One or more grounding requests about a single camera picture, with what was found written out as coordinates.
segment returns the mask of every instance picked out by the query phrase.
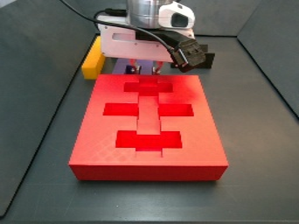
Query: gray floor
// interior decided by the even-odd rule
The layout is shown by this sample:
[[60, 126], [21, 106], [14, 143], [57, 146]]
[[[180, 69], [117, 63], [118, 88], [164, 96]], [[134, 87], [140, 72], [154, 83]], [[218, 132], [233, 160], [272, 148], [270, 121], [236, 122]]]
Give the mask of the gray floor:
[[[78, 182], [66, 166], [93, 81], [77, 73], [6, 221], [299, 221], [297, 120], [234, 38], [200, 74], [229, 168], [217, 182]], [[113, 60], [105, 72], [112, 71]], [[162, 74], [176, 71], [164, 68]]]

